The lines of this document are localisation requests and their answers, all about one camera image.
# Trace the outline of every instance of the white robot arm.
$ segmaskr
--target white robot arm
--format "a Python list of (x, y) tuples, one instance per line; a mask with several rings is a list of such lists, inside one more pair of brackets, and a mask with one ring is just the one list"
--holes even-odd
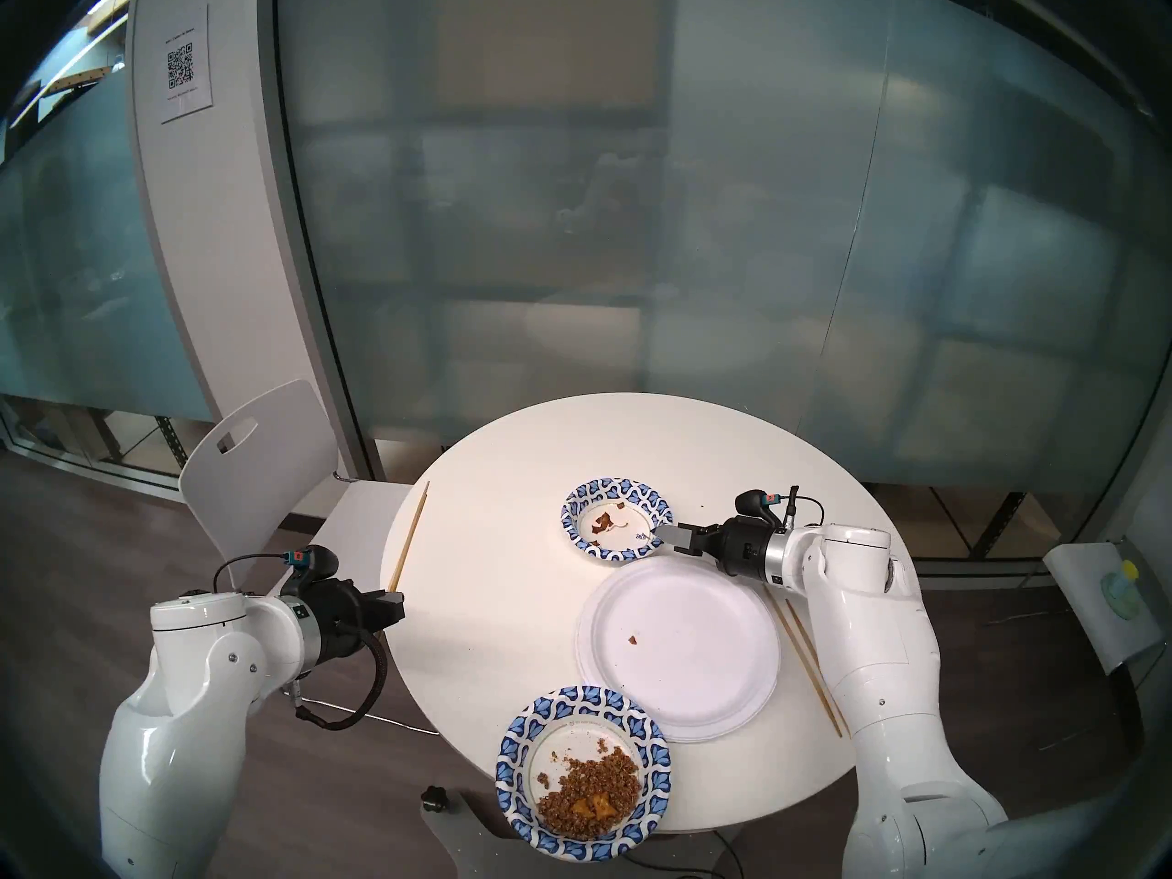
[(843, 875), (1016, 874), (1021, 861), (988, 868), (1009, 837), (989, 829), (1006, 812), (948, 749), (940, 649), (914, 574), (891, 556), (887, 532), (795, 527), (796, 497), (795, 486), (784, 522), (769, 510), (784, 495), (747, 491), (722, 525), (656, 534), (676, 551), (711, 554), (731, 577), (806, 598), (818, 665), (856, 750), (859, 808)]
[[(102, 859), (123, 879), (204, 874), (236, 799), (245, 720), (279, 687), (293, 686), (299, 718), (332, 730), (381, 693), (387, 662), (373, 633), (402, 619), (403, 597), (329, 579), (338, 561), (326, 548), (292, 554), (306, 565), (294, 563), (275, 598), (198, 593), (151, 608), (146, 680), (115, 711), (98, 776)], [(376, 676), (354, 715), (325, 722), (299, 704), (300, 676), (363, 646)]]
[(777, 539), (783, 582), (788, 570), (788, 587), (808, 599), (818, 663), (854, 743), (859, 808), (843, 875), (917, 875), (955, 839), (1006, 820), (948, 749), (924, 604), (887, 532), (830, 525)]

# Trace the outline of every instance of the paper plate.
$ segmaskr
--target paper plate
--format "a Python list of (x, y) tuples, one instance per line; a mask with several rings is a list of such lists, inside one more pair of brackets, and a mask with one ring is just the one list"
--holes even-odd
[[(558, 789), (567, 758), (600, 759), (621, 747), (642, 785), (627, 820), (593, 841), (551, 831), (537, 818), (537, 800)], [(538, 782), (545, 775), (550, 788)], [(672, 754), (659, 727), (629, 697), (605, 687), (577, 684), (540, 696), (512, 720), (497, 758), (497, 803), (524, 840), (559, 860), (609, 860), (646, 840), (672, 795)]]
[(659, 491), (634, 478), (593, 478), (571, 491), (561, 505), (561, 529), (574, 547), (620, 564), (662, 545), (653, 530), (674, 522)]
[(636, 560), (586, 600), (574, 631), (582, 680), (639, 700), (669, 741), (708, 741), (752, 718), (777, 686), (765, 602), (699, 558)]

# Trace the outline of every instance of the chair backrest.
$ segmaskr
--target chair backrest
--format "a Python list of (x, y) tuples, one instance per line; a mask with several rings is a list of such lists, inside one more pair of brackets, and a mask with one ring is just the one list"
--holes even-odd
[[(234, 432), (234, 442), (225, 442)], [(224, 559), (264, 550), (281, 520), (338, 465), (338, 443), (307, 381), (245, 403), (199, 442), (179, 492)], [(229, 567), (236, 587), (254, 561)]]

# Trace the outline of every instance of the bowl rim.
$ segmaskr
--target bowl rim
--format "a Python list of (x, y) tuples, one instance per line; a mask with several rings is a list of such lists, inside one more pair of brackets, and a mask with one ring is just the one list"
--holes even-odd
[[(626, 822), (588, 841), (566, 838), (543, 825), (537, 818), (537, 802), (530, 802), (525, 793), (530, 749), (547, 725), (582, 714), (606, 717), (611, 730), (618, 728), (632, 741), (639, 750), (641, 762), (636, 761), (635, 766), (643, 785)], [(568, 684), (538, 696), (505, 729), (495, 789), (505, 820), (531, 847), (570, 863), (609, 860), (645, 841), (662, 820), (672, 795), (670, 747), (655, 721), (626, 694), (593, 683)]]
[(638, 506), (650, 519), (653, 530), (661, 523), (675, 522), (670, 504), (646, 482), (628, 476), (599, 476), (571, 490), (561, 504), (561, 530), (574, 547), (599, 560), (625, 564), (647, 557), (663, 544), (663, 539), (655, 534), (652, 534), (647, 544), (633, 548), (606, 548), (587, 541), (578, 532), (581, 515), (598, 504), (614, 500), (625, 500)]

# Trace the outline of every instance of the frosted glass wall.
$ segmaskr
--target frosted glass wall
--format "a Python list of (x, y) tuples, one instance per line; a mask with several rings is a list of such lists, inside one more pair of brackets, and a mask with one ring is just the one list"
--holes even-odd
[(1172, 339), (1161, 150), (945, 0), (279, 0), (360, 424), (599, 390), (864, 481), (1099, 491)]
[(207, 420), (143, 229), (124, 73), (0, 166), (0, 394)]

